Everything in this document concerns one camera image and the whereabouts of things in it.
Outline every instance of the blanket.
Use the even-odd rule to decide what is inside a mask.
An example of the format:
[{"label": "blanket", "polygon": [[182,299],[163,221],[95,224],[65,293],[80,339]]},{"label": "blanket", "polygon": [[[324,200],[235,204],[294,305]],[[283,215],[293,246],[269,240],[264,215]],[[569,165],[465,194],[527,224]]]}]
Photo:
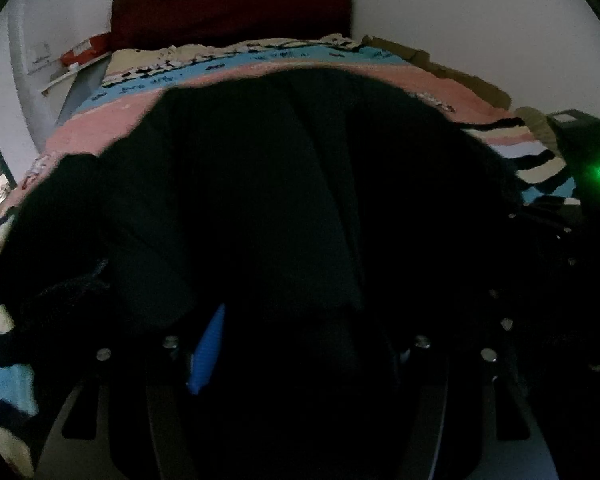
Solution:
[{"label": "blanket", "polygon": [[[74,117],[48,140],[45,152],[8,197],[6,208],[19,205],[27,194],[52,174],[52,170],[67,154],[97,155],[116,140],[127,136],[167,88],[200,88],[224,80],[259,78],[290,68],[338,68],[399,88],[435,108],[467,133],[493,148],[517,175],[518,192],[525,201],[533,202],[547,196],[575,201],[572,198],[573,179],[561,159],[548,156],[521,120],[504,110],[491,107],[458,83],[437,79],[381,50],[370,47],[362,49],[355,44],[342,42],[334,46],[277,44],[269,50],[222,53],[221,56],[221,59],[197,59],[185,66],[169,60],[163,66],[154,64],[146,70],[127,71],[129,74],[112,73]],[[476,196],[480,195],[478,188],[473,190]],[[0,237],[5,236],[9,226],[4,225]],[[8,333],[12,326],[13,320],[0,302],[0,334]],[[32,370],[27,367],[6,368],[10,370],[8,374],[11,379],[0,380],[11,385],[9,387],[15,391],[15,397],[8,392],[0,392],[0,400],[4,401],[1,406],[8,412],[16,407],[16,413],[25,413],[27,416],[35,413],[36,405],[30,389]],[[12,442],[16,441],[20,444],[5,450],[5,457],[23,456],[27,446],[14,436]],[[11,461],[22,462],[20,458]],[[24,462],[29,463],[30,460],[24,459]]]},{"label": "blanket", "polygon": [[[222,302],[228,325],[249,327],[224,343],[235,372],[228,391],[293,405],[317,427],[329,399],[350,403],[333,423],[342,439],[388,423],[363,400],[392,398],[388,349],[439,325],[433,310],[403,306],[405,273],[410,297],[424,297],[447,254],[455,270],[440,304],[486,290],[493,232],[520,203],[518,181],[445,118],[458,113],[454,102],[424,104],[355,69],[274,67],[170,90],[129,136],[97,158],[64,157],[32,188],[0,251],[0,301],[12,320],[0,333],[3,373],[30,366],[35,391],[45,391],[53,370],[93,358],[103,330],[161,333]],[[479,200],[465,187],[480,189]],[[89,225],[89,237],[75,236]],[[39,240],[46,250],[29,267],[22,254]],[[4,362],[9,348],[14,363]],[[259,356],[248,370],[245,352]],[[37,409],[32,420],[51,406],[27,414]],[[35,462],[30,427],[19,435]]]}]

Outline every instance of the beige cloth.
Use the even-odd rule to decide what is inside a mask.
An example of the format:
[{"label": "beige cloth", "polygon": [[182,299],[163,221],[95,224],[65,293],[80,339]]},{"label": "beige cloth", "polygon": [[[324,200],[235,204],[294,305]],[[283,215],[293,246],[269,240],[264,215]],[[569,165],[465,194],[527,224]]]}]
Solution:
[{"label": "beige cloth", "polygon": [[472,128],[468,128],[465,131],[479,139],[502,139],[504,137],[519,138],[524,134],[528,134],[529,129],[526,126],[512,126],[510,128],[498,128],[497,130],[487,130],[485,132]]},{"label": "beige cloth", "polygon": [[418,50],[416,48],[411,48],[410,46],[404,46],[399,43],[394,43],[393,41],[383,40],[382,38],[373,38],[371,36],[365,36],[362,39],[362,44],[387,50],[440,79],[452,79],[457,81],[471,90],[480,99],[487,101],[493,107],[509,110],[509,107],[511,106],[511,97],[497,86],[487,83],[479,77],[433,63],[429,59],[429,53],[424,50]]},{"label": "beige cloth", "polygon": [[564,160],[555,157],[545,162],[542,166],[531,168],[530,170],[519,170],[516,174],[529,184],[539,184],[555,174],[558,174],[558,172],[566,165]]},{"label": "beige cloth", "polygon": [[551,126],[549,126],[549,123],[546,120],[546,115],[544,115],[540,110],[536,110],[535,108],[529,106],[517,108],[514,113],[517,117],[525,121],[525,124],[529,127],[537,140],[542,142],[546,147],[554,152],[555,155],[562,156],[560,150],[558,149],[558,142],[555,139],[555,133],[551,129]]}]

